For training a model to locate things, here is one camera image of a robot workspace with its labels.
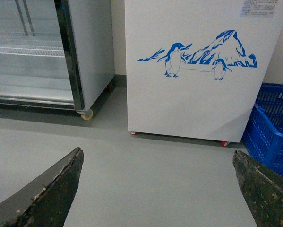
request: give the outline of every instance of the gray epoxy floor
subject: gray epoxy floor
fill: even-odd
[[[85,162],[65,227],[255,227],[232,165],[244,145],[127,131],[126,90],[104,92],[88,122],[0,108],[0,202],[76,147]]]

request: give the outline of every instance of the glass door refrigerator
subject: glass door refrigerator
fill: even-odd
[[[240,142],[283,0],[125,0],[125,19],[131,134]]]
[[[110,0],[0,0],[0,104],[75,110],[114,76]]]

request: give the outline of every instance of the penguin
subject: penguin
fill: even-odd
[[[181,62],[186,63],[185,58],[182,57],[180,49],[184,47],[182,43],[175,43],[172,45],[166,56],[160,58],[157,62],[165,61],[165,75],[166,77],[178,77],[177,73],[180,69]]]
[[[214,71],[214,75],[215,75],[214,80],[224,80],[226,71],[227,70],[232,71],[232,70],[226,66],[225,61],[222,58],[218,58],[214,62],[217,63],[212,68],[212,71]]]

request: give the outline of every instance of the plastic basket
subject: plastic basket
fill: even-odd
[[[283,85],[262,84],[242,139],[254,159],[283,176]]]

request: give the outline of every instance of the white appliance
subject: white appliance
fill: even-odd
[[[128,128],[240,142],[283,0],[125,0]]]
[[[113,76],[110,0],[0,0],[0,103],[87,120]]]

